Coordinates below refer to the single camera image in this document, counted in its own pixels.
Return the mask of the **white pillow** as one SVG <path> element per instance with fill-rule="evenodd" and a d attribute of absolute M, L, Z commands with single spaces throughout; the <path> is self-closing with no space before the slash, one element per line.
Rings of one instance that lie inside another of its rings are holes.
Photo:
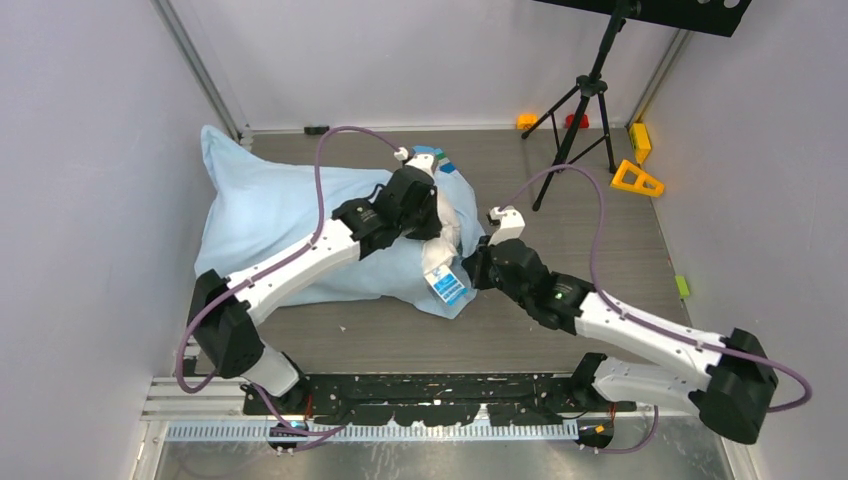
<path fill-rule="evenodd" d="M 425 280 L 440 295 L 437 284 L 448 275 L 459 254 L 461 225 L 449 199 L 441 191 L 436 194 L 436 207 L 440 231 L 436 238 L 423 243 L 421 263 Z"/>

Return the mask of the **light blue green pillowcase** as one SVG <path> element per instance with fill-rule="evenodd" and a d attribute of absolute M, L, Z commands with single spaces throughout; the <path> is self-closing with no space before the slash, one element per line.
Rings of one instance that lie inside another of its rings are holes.
<path fill-rule="evenodd" d="M 323 195 L 316 195 L 314 168 L 263 160 L 216 127 L 200 134 L 203 163 L 216 189 L 195 273 L 221 276 L 253 266 L 311 235 L 318 204 L 325 211 L 365 197 L 391 174 L 384 169 L 324 167 Z M 286 299 L 288 306 L 392 297 L 418 310 L 454 319 L 475 299 L 469 288 L 453 304 L 437 297 L 422 271 L 423 244 L 400 238 L 361 262 L 349 264 Z"/>

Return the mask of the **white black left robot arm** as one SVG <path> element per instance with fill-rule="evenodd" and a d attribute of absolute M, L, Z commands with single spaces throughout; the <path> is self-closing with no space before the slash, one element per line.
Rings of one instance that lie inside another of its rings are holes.
<path fill-rule="evenodd" d="M 336 208 L 312 235 L 244 270 L 223 276 L 210 269 L 195 281 L 185 336 L 194 339 L 215 375 L 244 378 L 268 392 L 280 412 L 298 412 L 307 398 L 301 372 L 266 345 L 257 327 L 285 299 L 398 238 L 430 240 L 442 229 L 432 173 L 406 165 L 374 200 L 355 198 Z"/>

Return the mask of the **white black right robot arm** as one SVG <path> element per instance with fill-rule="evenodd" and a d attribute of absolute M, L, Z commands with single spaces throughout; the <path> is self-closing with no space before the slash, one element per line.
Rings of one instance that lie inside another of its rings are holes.
<path fill-rule="evenodd" d="M 482 237 L 462 267 L 474 288 L 499 290 L 541 326 L 644 358 L 634 364 L 584 355 L 566 382 L 569 404 L 589 411 L 651 404 L 693 415 L 728 440 L 758 440 L 778 379 L 762 364 L 765 352 L 755 335 L 692 330 L 636 309 L 588 281 L 548 269 L 519 239 L 489 245 Z"/>

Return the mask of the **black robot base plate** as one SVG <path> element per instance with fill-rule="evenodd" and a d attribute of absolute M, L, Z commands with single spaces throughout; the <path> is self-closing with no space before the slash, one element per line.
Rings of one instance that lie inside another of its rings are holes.
<path fill-rule="evenodd" d="M 269 404 L 254 386 L 241 389 L 246 415 L 277 411 L 319 425 L 466 426 L 481 412 L 493 426 L 555 425 L 636 409 L 632 401 L 611 404 L 577 393 L 568 376 L 554 373 L 312 374 Z"/>

